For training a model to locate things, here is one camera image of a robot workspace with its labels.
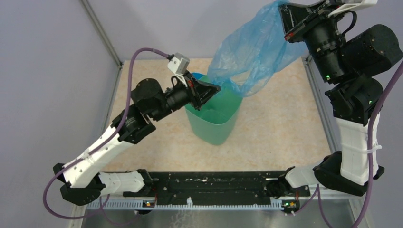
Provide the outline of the green plastic trash bin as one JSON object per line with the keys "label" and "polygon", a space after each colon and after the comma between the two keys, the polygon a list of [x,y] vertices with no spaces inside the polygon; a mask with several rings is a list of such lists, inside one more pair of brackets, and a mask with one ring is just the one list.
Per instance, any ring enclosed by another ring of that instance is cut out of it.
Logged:
{"label": "green plastic trash bin", "polygon": [[243,98],[235,94],[228,83],[221,85],[221,91],[214,95],[199,111],[190,104],[185,111],[192,132],[212,145],[223,144],[238,118]]}

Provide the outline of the light blue translucent plastic bag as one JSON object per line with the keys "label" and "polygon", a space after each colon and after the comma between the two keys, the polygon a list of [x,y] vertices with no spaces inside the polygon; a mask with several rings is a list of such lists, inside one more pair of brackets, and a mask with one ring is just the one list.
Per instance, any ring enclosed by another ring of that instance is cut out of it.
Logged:
{"label": "light blue translucent plastic bag", "polygon": [[208,67],[209,80],[248,97],[265,87],[270,78],[307,54],[303,42],[289,43],[279,12],[283,0],[262,7],[255,17],[228,35]]}

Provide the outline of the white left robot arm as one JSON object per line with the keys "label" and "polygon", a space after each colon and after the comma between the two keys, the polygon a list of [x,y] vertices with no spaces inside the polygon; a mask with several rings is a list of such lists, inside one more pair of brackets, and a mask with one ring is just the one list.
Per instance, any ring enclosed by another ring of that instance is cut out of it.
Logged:
{"label": "white left robot arm", "polygon": [[186,105],[199,110],[221,90],[188,71],[184,76],[173,76],[171,82],[171,88],[162,90],[156,79],[140,81],[130,93],[129,107],[112,121],[100,139],[74,161],[54,166],[54,173],[63,182],[60,192],[64,200],[83,206],[109,194],[147,196],[152,192],[153,179],[144,169],[126,172],[102,172],[102,169],[155,131],[155,121]]}

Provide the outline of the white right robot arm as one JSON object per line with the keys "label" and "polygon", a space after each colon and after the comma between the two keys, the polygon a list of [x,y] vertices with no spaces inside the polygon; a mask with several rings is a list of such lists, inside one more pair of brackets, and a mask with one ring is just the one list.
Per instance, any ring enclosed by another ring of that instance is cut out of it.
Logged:
{"label": "white right robot arm", "polygon": [[375,0],[322,0],[312,5],[281,3],[278,7],[285,40],[304,42],[323,81],[334,85],[325,94],[341,134],[340,151],[317,165],[286,170],[278,183],[285,196],[312,184],[362,196],[370,182],[384,173],[376,161],[380,148],[376,106],[386,90],[375,76],[398,63],[403,53],[395,33],[385,25],[373,25],[351,40],[337,27],[344,15],[351,13],[353,28],[357,11],[374,5]]}

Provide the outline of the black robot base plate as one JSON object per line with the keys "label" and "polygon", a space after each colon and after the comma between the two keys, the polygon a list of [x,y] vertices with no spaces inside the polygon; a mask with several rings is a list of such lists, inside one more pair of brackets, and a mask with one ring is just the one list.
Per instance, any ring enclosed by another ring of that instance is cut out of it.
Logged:
{"label": "black robot base plate", "polygon": [[269,205],[272,199],[309,197],[307,185],[292,188],[284,171],[150,172],[151,181],[125,198],[151,197],[158,206],[184,205],[190,198],[196,206]]}

